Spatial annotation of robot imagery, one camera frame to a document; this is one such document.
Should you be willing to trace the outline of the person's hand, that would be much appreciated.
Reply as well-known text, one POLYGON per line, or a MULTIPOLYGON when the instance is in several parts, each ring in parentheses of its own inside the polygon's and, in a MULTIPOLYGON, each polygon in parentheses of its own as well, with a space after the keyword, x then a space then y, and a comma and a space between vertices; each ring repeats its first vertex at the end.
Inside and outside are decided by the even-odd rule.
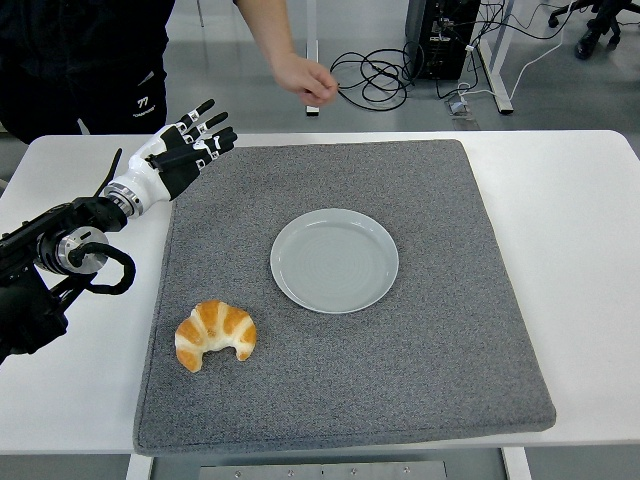
POLYGON ((305 106, 321 107, 331 103, 338 91, 338 83, 323 65, 286 52, 270 60, 277 84, 295 94, 305 106))

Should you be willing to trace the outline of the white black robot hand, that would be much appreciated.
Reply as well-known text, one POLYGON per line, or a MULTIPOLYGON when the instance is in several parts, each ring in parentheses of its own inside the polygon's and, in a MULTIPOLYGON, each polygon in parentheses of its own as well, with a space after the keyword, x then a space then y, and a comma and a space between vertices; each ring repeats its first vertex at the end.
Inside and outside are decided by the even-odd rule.
POLYGON ((204 121, 209 99, 178 121, 162 127, 129 159, 127 171, 109 181, 102 195, 120 204, 127 216, 140 216, 161 201, 172 201, 201 171, 231 151, 237 134, 231 126, 211 129, 228 118, 221 112, 204 121))

